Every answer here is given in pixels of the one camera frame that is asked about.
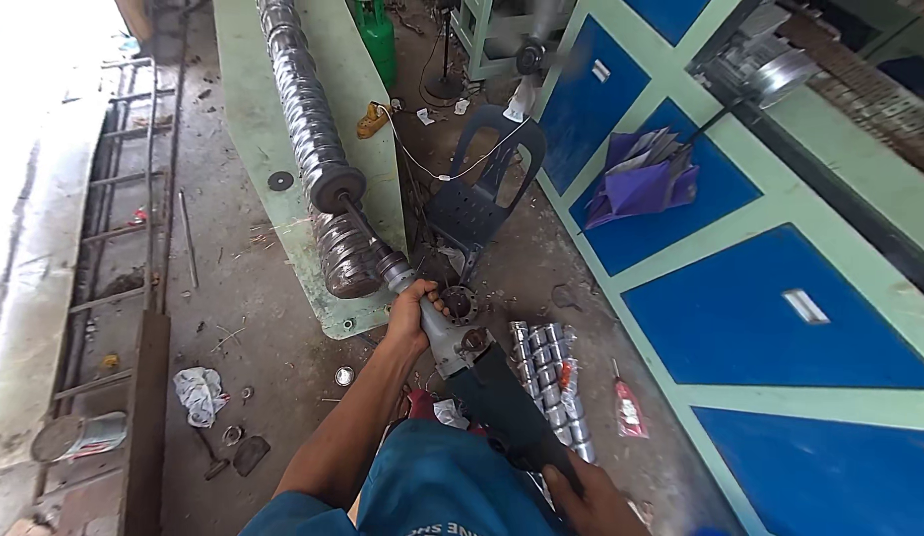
hand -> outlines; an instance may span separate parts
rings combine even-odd
[[[429,338],[422,331],[419,324],[422,312],[419,310],[419,300],[423,296],[432,301],[436,311],[442,311],[448,316],[449,310],[439,299],[435,292],[438,283],[425,279],[417,279],[406,290],[402,291],[393,301],[390,310],[390,326],[386,330],[384,342],[392,345],[399,354],[406,355],[415,360],[429,348]]]
[[[604,469],[588,464],[571,449],[568,457],[584,486],[584,497],[577,496],[568,479],[554,466],[545,466],[541,473],[554,506],[568,517],[579,536],[651,536]]]

blue panel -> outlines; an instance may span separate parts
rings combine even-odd
[[[804,322],[793,289],[830,322]],[[918,354],[789,224],[621,296],[681,384],[924,387]]]
[[[696,130],[694,123],[670,99],[658,106],[641,129],[648,131],[666,126],[680,132],[677,138],[680,141],[685,141]],[[706,135],[694,145],[694,163],[700,166],[700,174],[697,199],[692,204],[662,213],[625,217],[585,232],[608,274],[614,275],[634,266],[762,195]],[[594,195],[599,180],[600,177],[592,182],[571,208],[581,228],[587,219],[585,205]]]
[[[924,432],[695,407],[766,530],[924,535]]]
[[[708,0],[625,0],[628,6],[644,17],[664,39],[675,45],[687,33]]]
[[[539,125],[548,140],[542,167],[563,194],[650,80],[631,56],[588,15],[571,59],[551,90]],[[611,72],[602,83],[594,61]]]

fan stand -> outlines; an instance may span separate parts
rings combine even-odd
[[[442,10],[442,19],[446,21],[446,45],[442,55],[442,74],[433,76],[426,81],[426,91],[435,98],[451,100],[462,94],[462,79],[449,73],[449,31],[452,29],[450,17],[452,9],[448,6]]]

person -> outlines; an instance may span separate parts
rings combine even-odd
[[[420,279],[396,298],[388,331],[373,356],[297,450],[273,498],[241,536],[648,536],[608,474],[574,452],[570,456],[583,496],[554,467],[542,471],[565,525],[537,488],[526,483],[526,473],[493,451],[484,436],[410,418],[379,445],[408,373],[429,347],[419,325],[419,300],[429,298],[445,312],[435,288],[434,281]],[[347,510],[357,495],[354,526]]]

white plastic bag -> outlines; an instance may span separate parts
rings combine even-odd
[[[216,414],[230,400],[221,389],[221,375],[212,368],[195,366],[174,375],[174,392],[188,408],[188,424],[210,428]]]

